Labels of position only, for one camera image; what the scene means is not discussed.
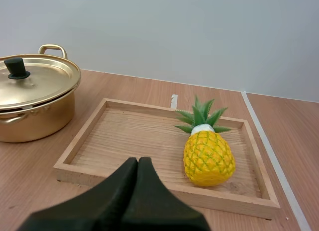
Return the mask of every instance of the lid knob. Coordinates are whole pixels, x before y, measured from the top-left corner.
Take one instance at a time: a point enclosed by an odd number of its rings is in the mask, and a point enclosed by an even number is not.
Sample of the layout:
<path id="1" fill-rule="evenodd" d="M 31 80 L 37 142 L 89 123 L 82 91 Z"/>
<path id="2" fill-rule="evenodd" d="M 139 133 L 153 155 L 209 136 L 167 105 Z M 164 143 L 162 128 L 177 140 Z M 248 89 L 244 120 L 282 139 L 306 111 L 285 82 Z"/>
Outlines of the lid knob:
<path id="1" fill-rule="evenodd" d="M 30 72 L 25 70 L 22 58 L 11 58 L 4 61 L 6 67 L 10 71 L 9 79 L 21 80 L 30 76 Z"/>

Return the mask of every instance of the toy pineapple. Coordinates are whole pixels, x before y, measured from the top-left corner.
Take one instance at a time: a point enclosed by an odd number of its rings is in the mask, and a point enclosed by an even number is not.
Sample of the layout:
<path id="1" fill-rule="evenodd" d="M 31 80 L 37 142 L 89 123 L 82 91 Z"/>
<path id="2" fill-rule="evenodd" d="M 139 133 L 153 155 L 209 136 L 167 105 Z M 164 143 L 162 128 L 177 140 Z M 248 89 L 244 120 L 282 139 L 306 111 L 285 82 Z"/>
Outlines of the toy pineapple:
<path id="1" fill-rule="evenodd" d="M 214 100 L 201 104 L 196 97 L 194 114 L 177 111 L 179 120 L 190 126 L 176 126 L 191 134 L 184 150 L 185 172 L 199 186 L 214 186 L 226 182 L 235 172 L 235 159 L 228 143 L 219 133 L 229 128 L 216 126 L 216 121 L 227 108 L 217 110 L 209 116 Z"/>

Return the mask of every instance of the pineapple leaf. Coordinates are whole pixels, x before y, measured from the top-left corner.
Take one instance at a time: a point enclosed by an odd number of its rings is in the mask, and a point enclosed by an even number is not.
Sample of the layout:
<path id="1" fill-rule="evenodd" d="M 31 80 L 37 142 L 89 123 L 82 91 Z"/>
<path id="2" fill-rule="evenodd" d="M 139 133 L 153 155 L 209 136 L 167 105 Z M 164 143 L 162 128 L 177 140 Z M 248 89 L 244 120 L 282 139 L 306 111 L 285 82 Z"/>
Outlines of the pineapple leaf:
<path id="1" fill-rule="evenodd" d="M 198 110 L 198 108 L 195 107 L 195 106 L 193 106 L 193 111 L 194 111 L 194 119 L 195 119 L 194 126 L 205 124 L 204 116 L 203 116 L 203 114 Z"/>
<path id="2" fill-rule="evenodd" d="M 194 123 L 194 116 L 193 114 L 187 112 L 187 111 L 183 111 L 183 110 L 176 110 L 177 113 L 181 114 L 182 116 L 184 116 L 185 118 L 189 119 L 192 121 L 192 123 Z"/>
<path id="3" fill-rule="evenodd" d="M 214 101 L 215 100 L 210 100 L 210 101 L 208 101 L 207 103 L 204 104 L 204 113 L 203 113 L 203 115 L 204 115 L 205 121 L 208 118 L 208 115 L 209 115 L 209 112 L 210 112 L 210 108 L 211 108 L 212 104 L 214 103 Z"/>
<path id="4" fill-rule="evenodd" d="M 175 125 L 176 128 L 181 129 L 182 131 L 191 134 L 191 131 L 193 130 L 192 127 L 190 126 L 180 126 L 180 125 Z"/>
<path id="5" fill-rule="evenodd" d="M 198 99 L 198 96 L 195 96 L 195 107 L 200 111 L 201 110 L 201 103 Z"/>
<path id="6" fill-rule="evenodd" d="M 194 121 L 189 119 L 189 118 L 186 118 L 186 117 L 178 117 L 178 120 L 182 121 L 182 122 L 185 122 L 187 124 L 190 124 L 190 125 L 193 125 L 194 124 Z"/>
<path id="7" fill-rule="evenodd" d="M 220 110 L 217 110 L 214 114 L 212 114 L 206 121 L 206 124 L 213 127 L 217 120 L 220 118 L 220 116 L 227 110 L 227 108 L 222 108 Z"/>
<path id="8" fill-rule="evenodd" d="M 215 133 L 222 133 L 222 132 L 226 132 L 226 131 L 230 131 L 231 129 L 227 128 L 227 127 L 222 127 L 222 126 L 215 126 L 214 127 L 214 131 Z"/>

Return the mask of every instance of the wall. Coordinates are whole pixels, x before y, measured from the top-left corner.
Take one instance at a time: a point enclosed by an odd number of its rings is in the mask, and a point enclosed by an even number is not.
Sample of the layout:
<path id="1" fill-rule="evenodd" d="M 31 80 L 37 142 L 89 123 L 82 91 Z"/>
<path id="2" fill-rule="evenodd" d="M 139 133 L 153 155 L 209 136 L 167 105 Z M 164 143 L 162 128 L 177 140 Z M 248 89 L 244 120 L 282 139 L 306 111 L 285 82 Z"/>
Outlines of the wall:
<path id="1" fill-rule="evenodd" d="M 0 0 L 0 56 L 319 102 L 319 0 Z"/>

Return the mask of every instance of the pot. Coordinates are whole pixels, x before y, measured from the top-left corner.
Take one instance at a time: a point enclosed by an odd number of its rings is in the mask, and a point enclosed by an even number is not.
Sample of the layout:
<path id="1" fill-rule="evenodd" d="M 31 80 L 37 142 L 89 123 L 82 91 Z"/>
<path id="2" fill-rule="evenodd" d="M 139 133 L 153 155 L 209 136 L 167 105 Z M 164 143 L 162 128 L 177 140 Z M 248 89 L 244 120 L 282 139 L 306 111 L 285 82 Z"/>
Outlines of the pot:
<path id="1" fill-rule="evenodd" d="M 63 58 L 45 55 L 48 49 L 60 50 Z M 63 128 L 74 116 L 80 79 L 80 69 L 58 45 L 0 58 L 0 141 L 36 140 Z"/>

